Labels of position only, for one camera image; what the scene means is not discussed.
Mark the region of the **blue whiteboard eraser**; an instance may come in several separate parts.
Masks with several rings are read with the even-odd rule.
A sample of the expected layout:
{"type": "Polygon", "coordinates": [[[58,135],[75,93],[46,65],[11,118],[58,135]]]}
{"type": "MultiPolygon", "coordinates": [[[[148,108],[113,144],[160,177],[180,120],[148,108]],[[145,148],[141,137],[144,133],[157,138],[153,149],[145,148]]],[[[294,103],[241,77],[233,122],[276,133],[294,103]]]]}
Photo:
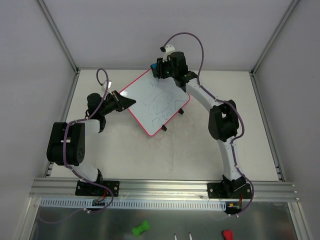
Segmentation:
{"type": "Polygon", "coordinates": [[[154,71],[157,68],[157,63],[151,64],[150,68],[152,69],[152,71],[154,71]]]}

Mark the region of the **pink framed whiteboard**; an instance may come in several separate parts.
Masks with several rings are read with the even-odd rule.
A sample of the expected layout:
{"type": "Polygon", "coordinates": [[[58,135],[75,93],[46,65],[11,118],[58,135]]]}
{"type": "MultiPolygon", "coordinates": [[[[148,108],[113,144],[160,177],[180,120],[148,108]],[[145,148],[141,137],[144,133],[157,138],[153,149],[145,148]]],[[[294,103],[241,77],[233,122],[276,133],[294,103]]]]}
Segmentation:
{"type": "Polygon", "coordinates": [[[136,101],[128,110],[150,137],[190,101],[190,95],[177,87],[172,78],[155,78],[151,69],[126,86],[120,95],[136,101]]]}

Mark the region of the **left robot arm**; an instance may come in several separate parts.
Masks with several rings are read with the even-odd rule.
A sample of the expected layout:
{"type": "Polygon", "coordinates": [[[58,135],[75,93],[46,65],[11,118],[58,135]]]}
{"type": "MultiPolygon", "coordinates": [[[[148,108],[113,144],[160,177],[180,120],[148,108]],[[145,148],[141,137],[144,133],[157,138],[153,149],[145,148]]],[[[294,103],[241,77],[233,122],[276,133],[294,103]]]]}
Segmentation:
{"type": "Polygon", "coordinates": [[[113,111],[122,112],[136,101],[112,91],[101,96],[91,93],[87,96],[87,110],[83,119],[55,122],[52,126],[46,151],[47,160],[71,170],[93,195],[104,191],[105,184],[101,171],[85,163],[86,136],[104,131],[106,115],[113,111]]]}

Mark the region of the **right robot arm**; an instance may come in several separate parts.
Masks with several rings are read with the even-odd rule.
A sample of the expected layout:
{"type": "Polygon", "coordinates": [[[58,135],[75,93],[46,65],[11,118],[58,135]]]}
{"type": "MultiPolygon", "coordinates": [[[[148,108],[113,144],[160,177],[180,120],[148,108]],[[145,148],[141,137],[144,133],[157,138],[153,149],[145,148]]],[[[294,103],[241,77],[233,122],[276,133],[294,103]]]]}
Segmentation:
{"type": "Polygon", "coordinates": [[[239,124],[242,124],[236,103],[233,100],[220,100],[210,93],[200,82],[199,75],[190,71],[183,52],[175,51],[165,60],[158,58],[151,66],[157,79],[172,78],[176,86],[194,97],[208,111],[208,131],[218,143],[222,163],[222,181],[212,188],[209,196],[241,198],[251,191],[237,163],[235,140],[239,124]]]}

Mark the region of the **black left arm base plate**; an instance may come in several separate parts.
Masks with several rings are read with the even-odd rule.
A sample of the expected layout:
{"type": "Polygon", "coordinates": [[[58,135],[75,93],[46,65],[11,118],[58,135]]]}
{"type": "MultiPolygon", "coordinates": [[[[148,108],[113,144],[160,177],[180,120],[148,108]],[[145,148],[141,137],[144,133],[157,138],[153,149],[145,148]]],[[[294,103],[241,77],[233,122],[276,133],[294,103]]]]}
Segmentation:
{"type": "MultiPolygon", "coordinates": [[[[103,180],[100,184],[102,186],[110,189],[114,197],[119,196],[120,182],[116,180],[103,180]]],[[[85,196],[85,197],[111,197],[111,193],[103,187],[92,185],[88,182],[77,181],[76,196],[85,196]]]]}

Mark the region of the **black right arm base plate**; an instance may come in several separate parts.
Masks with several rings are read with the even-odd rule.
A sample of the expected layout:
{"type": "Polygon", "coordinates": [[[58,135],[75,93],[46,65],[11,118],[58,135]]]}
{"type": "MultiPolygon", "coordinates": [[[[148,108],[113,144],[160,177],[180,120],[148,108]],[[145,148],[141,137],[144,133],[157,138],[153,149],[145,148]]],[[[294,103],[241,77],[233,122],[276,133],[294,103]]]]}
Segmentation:
{"type": "Polygon", "coordinates": [[[249,183],[234,192],[227,192],[223,181],[209,182],[207,184],[207,194],[209,199],[243,199],[249,200],[252,197],[252,189],[249,183]]]}

